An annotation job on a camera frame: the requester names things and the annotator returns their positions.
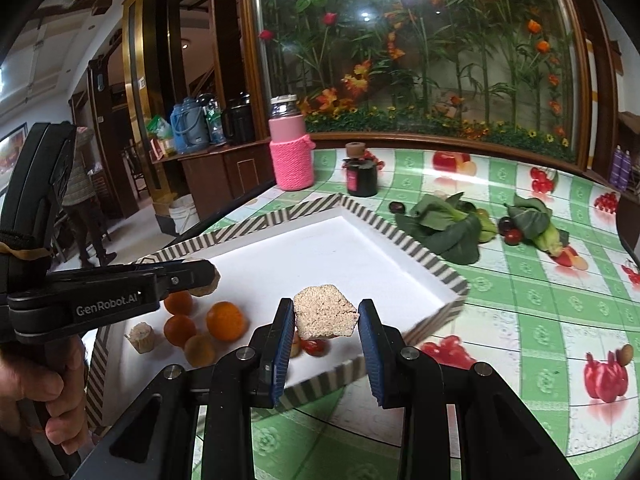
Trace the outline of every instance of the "metal screw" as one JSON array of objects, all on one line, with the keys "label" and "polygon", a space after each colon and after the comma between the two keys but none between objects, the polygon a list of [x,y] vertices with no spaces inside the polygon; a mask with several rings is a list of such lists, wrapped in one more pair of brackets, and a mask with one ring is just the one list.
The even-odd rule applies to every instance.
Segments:
[{"label": "metal screw", "polygon": [[494,369],[487,363],[476,363],[474,364],[474,371],[476,374],[482,375],[482,377],[487,377],[494,372]]},{"label": "metal screw", "polygon": [[181,373],[182,368],[178,365],[168,365],[163,371],[164,378],[169,380],[179,377]]},{"label": "metal screw", "polygon": [[236,357],[241,361],[248,361],[255,356],[255,350],[250,346],[243,346],[236,350]]},{"label": "metal screw", "polygon": [[420,351],[417,348],[412,346],[405,346],[401,351],[400,355],[407,359],[408,361],[413,361],[420,357]]}]

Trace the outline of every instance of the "orange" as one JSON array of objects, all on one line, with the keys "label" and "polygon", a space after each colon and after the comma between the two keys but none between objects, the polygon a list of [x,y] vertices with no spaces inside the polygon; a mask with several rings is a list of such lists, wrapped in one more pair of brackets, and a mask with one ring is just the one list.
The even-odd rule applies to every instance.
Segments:
[{"label": "orange", "polygon": [[164,324],[164,337],[174,346],[184,348],[185,343],[195,335],[195,323],[182,314],[171,316]]},{"label": "orange", "polygon": [[183,314],[184,316],[188,316],[193,310],[193,298],[188,290],[174,292],[166,297],[164,307],[170,314]]},{"label": "orange", "polygon": [[207,312],[207,329],[219,341],[235,341],[246,331],[246,319],[230,301],[220,301]]},{"label": "orange", "polygon": [[202,368],[213,364],[216,350],[209,334],[197,334],[184,345],[184,356],[194,368]]}]

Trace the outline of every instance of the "person's leg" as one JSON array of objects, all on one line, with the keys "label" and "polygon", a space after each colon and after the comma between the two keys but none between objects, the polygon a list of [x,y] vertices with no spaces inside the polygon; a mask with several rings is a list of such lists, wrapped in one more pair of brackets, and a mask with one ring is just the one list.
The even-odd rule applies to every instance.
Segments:
[{"label": "person's leg", "polygon": [[74,237],[76,238],[76,244],[78,245],[78,252],[80,253],[80,264],[83,268],[93,267],[89,261],[89,253],[86,251],[86,233],[87,227],[82,220],[82,216],[78,211],[78,206],[71,205],[63,208],[65,210],[66,215],[69,217],[69,221],[71,222],[72,231],[74,232]]},{"label": "person's leg", "polygon": [[95,255],[98,257],[100,265],[107,266],[115,259],[117,254],[107,254],[107,251],[104,249],[104,246],[102,244],[102,232],[98,227],[98,222],[95,220],[94,214],[92,212],[92,207],[93,206],[91,204],[91,200],[85,200],[84,202],[78,204],[78,212],[89,231],[91,242],[94,245]]}]

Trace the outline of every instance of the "glass panel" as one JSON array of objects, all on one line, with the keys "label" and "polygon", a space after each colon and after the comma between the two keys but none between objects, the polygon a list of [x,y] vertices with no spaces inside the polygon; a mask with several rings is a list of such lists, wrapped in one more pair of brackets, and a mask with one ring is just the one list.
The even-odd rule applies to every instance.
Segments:
[{"label": "glass panel", "polygon": [[257,0],[267,86],[310,132],[463,137],[574,161],[559,0]]}]

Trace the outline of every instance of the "framed picture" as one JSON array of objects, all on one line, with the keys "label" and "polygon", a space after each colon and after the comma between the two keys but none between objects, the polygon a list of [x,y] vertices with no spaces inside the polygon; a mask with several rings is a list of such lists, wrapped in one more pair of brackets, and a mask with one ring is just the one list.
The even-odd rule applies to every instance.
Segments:
[{"label": "framed picture", "polygon": [[9,187],[9,179],[14,172],[15,163],[18,161],[18,155],[24,146],[24,139],[27,138],[28,132],[27,123],[24,123],[0,137],[0,196],[4,195]]}]

